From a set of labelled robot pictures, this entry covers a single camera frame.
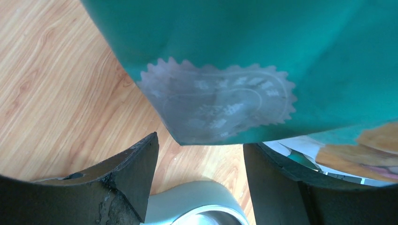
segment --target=wood grain surface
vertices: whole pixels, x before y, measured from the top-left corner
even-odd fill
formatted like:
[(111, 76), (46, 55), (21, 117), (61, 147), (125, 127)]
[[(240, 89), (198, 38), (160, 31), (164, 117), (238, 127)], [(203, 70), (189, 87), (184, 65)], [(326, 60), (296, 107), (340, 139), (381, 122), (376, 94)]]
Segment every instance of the wood grain surface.
[(0, 0), (0, 173), (65, 176), (157, 131), (152, 194), (225, 185), (255, 224), (241, 145), (179, 146), (78, 0)]

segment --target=teal plastic package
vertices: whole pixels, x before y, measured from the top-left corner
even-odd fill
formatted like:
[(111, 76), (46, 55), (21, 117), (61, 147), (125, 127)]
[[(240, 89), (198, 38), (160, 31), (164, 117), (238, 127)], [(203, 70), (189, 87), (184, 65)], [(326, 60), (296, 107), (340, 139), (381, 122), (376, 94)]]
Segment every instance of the teal plastic package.
[(398, 117), (396, 0), (82, 0), (181, 145)]

